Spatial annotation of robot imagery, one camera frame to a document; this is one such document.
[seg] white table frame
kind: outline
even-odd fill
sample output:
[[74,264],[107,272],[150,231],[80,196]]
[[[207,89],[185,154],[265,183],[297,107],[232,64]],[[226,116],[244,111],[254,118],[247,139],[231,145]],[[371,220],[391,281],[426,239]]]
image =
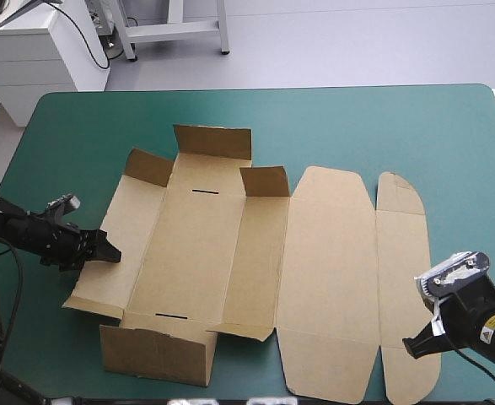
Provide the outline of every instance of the white table frame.
[[129,61],[135,62],[134,44],[140,42],[157,42],[185,40],[193,37],[219,34],[221,36],[221,53],[228,55],[229,33],[225,0],[216,0],[217,19],[184,22],[184,0],[169,0],[169,13],[166,24],[129,26],[121,0],[110,0],[110,11],[118,30],[123,51]]

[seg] unfolded cardboard box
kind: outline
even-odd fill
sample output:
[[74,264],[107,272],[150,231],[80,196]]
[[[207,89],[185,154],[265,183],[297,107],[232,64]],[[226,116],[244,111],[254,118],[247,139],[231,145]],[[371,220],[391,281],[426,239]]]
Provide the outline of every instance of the unfolded cardboard box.
[[175,126],[170,161],[139,149],[103,222],[118,264],[91,262],[65,306],[121,320],[101,327],[107,370],[207,386],[217,332],[277,329],[289,390],[357,403],[382,347],[387,397],[431,391],[439,356],[401,339],[429,319],[413,276],[430,268],[421,199],[379,178],[309,167],[290,197],[283,167],[251,167],[247,129]]

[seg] cabinet drawer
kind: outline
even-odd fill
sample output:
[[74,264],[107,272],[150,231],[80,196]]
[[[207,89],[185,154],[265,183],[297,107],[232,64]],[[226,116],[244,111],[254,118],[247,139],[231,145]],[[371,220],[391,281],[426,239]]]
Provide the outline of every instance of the cabinet drawer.
[[64,91],[76,91],[76,89],[72,84],[0,86],[0,102],[14,123],[19,127],[25,127],[43,95]]
[[0,86],[72,83],[62,60],[0,62]]
[[0,35],[0,62],[61,59],[50,34]]

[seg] white cabinet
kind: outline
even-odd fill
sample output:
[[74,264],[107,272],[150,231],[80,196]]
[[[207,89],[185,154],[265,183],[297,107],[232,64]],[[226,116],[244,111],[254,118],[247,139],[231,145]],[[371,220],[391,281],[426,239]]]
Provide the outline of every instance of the white cabinet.
[[[23,0],[11,0],[0,22]],[[84,0],[60,6],[83,31],[101,65],[106,56]],[[0,102],[24,127],[42,95],[58,91],[102,91],[110,69],[96,66],[73,24],[48,4],[41,4],[0,29]]]

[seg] gray floor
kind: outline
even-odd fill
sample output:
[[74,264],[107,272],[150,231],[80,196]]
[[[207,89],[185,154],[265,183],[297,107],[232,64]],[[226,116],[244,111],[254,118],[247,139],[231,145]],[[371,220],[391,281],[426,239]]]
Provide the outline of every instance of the gray floor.
[[[215,15],[186,0],[186,17]],[[495,1],[228,0],[230,55],[218,37],[137,46],[107,90],[482,83],[495,88]],[[125,2],[151,24],[163,0]],[[0,110],[0,180],[22,129]]]

